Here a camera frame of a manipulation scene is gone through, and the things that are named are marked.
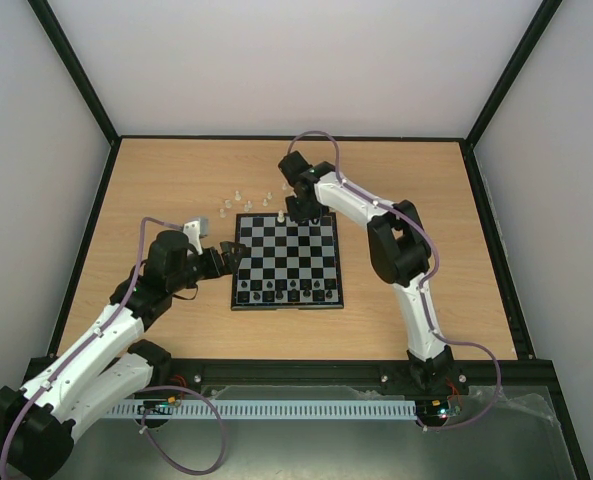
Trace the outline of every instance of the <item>wooden surface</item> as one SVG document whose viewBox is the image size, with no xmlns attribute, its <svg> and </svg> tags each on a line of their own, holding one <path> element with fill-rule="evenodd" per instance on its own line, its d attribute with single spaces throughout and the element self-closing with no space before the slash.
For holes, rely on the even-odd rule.
<svg viewBox="0 0 593 480">
<path fill-rule="evenodd" d="M 233 240 L 236 213 L 284 209 L 277 164 L 287 142 L 124 140 L 67 322 L 60 352 L 96 319 L 135 262 L 140 219 L 210 220 L 205 246 Z M 301 142 L 310 163 L 333 162 L 326 142 Z M 463 159 L 456 143 L 341 142 L 344 173 L 394 201 L 416 205 L 441 256 L 432 296 L 443 333 L 515 359 Z M 234 201 L 240 190 L 243 202 Z M 262 199 L 271 191 L 268 207 Z M 219 217 L 225 199 L 234 207 Z M 178 358 L 405 359 L 404 320 L 391 287 L 373 272 L 367 235 L 339 216 L 344 310 L 232 312 L 231 277 L 200 283 L 193 302 L 175 301 L 147 339 Z M 160 229 L 148 227 L 147 243 Z M 455 347 L 458 359 L 484 353 Z"/>
</svg>

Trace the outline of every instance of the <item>black enclosure frame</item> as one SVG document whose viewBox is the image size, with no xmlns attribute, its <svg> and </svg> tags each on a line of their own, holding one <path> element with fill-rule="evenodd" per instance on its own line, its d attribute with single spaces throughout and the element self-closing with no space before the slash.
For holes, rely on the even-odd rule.
<svg viewBox="0 0 593 480">
<path fill-rule="evenodd" d="M 215 140 L 291 140 L 293 136 L 239 136 L 239 135 L 119 135 L 107 115 L 87 74 L 85 73 L 74 49 L 47 0 L 28 0 L 45 33 L 51 40 L 63 64 L 78 87 L 94 118 L 98 122 L 109 145 L 101 182 L 94 200 L 92 211 L 85 228 L 80 249 L 67 287 L 65 298 L 56 321 L 56 326 L 46 356 L 32 359 L 27 369 L 26 378 L 32 378 L 53 362 L 67 323 L 78 281 L 89 250 L 92 236 L 105 193 L 109 186 L 113 167 L 116 162 L 123 138 L 188 138 Z M 458 142 L 469 178 L 476 209 L 480 217 L 482 230 L 489 250 L 494 274 L 507 316 L 518 360 L 501 361 L 503 385 L 546 386 L 552 398 L 556 415 L 561 422 L 563 435 L 569 455 L 578 479 L 589 479 L 589 473 L 580 450 L 565 400 L 563 398 L 556 372 L 549 360 L 536 359 L 527 325 L 518 301 L 514 282 L 507 264 L 496 221 L 483 184 L 474 147 L 482 137 L 503 99 L 509 92 L 514 80 L 529 58 L 538 40 L 545 32 L 562 0 L 543 0 L 534 18 L 530 22 L 522 39 L 516 47 L 509 63 L 498 79 L 485 106 L 481 110 L 467 138 L 445 137 L 336 137 L 341 141 L 382 141 L 382 142 Z M 312 137 L 305 141 L 325 141 L 324 138 Z M 273 360 L 200 360 L 174 359 L 173 372 L 181 373 L 185 378 L 201 376 L 202 387 L 223 385 L 347 385 L 359 389 L 376 390 L 383 394 L 403 394 L 409 399 L 430 398 L 415 390 L 405 378 L 407 361 L 273 361 Z M 471 385 L 493 385 L 496 381 L 491 361 L 456 361 L 457 368 L 467 375 Z M 381 378 L 387 375 L 388 381 Z"/>
</svg>

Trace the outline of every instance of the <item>chessboard border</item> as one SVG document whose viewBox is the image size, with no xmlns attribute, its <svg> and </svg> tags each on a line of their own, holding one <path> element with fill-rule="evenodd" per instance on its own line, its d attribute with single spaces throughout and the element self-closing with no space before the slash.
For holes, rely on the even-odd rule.
<svg viewBox="0 0 593 480">
<path fill-rule="evenodd" d="M 278 213 L 274 212 L 262 212 L 262 213 L 237 213 L 236 214 L 236 231 L 234 232 L 234 241 L 240 242 L 240 222 L 243 218 L 265 218 L 265 217 L 277 217 Z M 341 310 L 345 308 L 345 297 L 343 295 L 343 277 L 342 271 L 340 267 L 340 244 L 338 241 L 338 221 L 336 218 L 336 212 L 329 212 L 327 215 L 332 219 L 332 235 L 334 237 L 334 257 L 336 258 L 336 278 L 338 281 L 338 301 L 334 303 L 299 303 L 294 305 L 288 305 L 277 307 L 276 305 L 267 305 L 263 306 L 263 304 L 258 304 L 253 307 L 245 307 L 241 306 L 236 302 L 236 283 L 238 281 L 238 272 L 232 275 L 232 291 L 231 291 L 231 302 L 230 308 L 234 312 L 246 312 L 246 311 L 269 311 L 269 310 Z"/>
</svg>

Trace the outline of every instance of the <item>chessboard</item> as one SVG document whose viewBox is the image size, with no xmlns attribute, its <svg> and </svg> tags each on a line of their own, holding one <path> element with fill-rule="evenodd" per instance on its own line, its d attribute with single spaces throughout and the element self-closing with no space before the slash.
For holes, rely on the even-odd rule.
<svg viewBox="0 0 593 480">
<path fill-rule="evenodd" d="M 336 214 L 298 224 L 240 213 L 236 242 L 251 254 L 233 275 L 232 310 L 343 308 Z"/>
</svg>

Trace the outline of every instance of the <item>robotic arm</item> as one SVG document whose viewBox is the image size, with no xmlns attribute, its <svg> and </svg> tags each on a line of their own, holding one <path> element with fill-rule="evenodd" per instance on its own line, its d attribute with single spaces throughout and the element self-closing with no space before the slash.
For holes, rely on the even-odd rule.
<svg viewBox="0 0 593 480">
<path fill-rule="evenodd" d="M 196 288 L 200 280 L 235 272 L 247 253 L 245 246 L 232 242 L 220 244 L 222 253 L 203 248 L 200 239 L 207 235 L 207 227 L 205 218 L 196 218 L 186 223 L 182 232 L 159 233 L 143 262 L 143 274 L 109 328 L 103 330 L 101 326 L 120 308 L 133 270 L 118 285 L 98 319 L 67 352 L 18 391 L 9 387 L 0 390 L 0 454 L 12 422 L 29 399 L 43 390 L 13 438 L 9 464 L 33 480 L 52 477 L 83 433 L 113 405 L 150 383 L 165 383 L 171 355 L 149 341 L 132 342 L 171 307 L 177 292 Z M 127 347 L 127 353 L 107 368 Z M 50 381 L 64 362 L 62 372 Z"/>
<path fill-rule="evenodd" d="M 451 349 L 430 330 L 419 286 L 429 270 L 429 245 L 407 223 L 344 187 L 330 163 L 312 166 L 295 151 L 285 156 L 278 168 L 294 189 L 294 195 L 286 199 L 292 220 L 315 221 L 333 208 L 367 230 L 372 267 L 381 280 L 392 285 L 407 324 L 407 355 L 414 380 L 423 389 L 431 388 L 438 378 L 443 381 L 443 374 L 453 365 Z M 392 206 L 422 227 L 411 202 L 379 202 Z M 395 231 L 401 232 L 398 238 Z M 422 288 L 435 333 L 440 334 L 429 285 Z"/>
</svg>

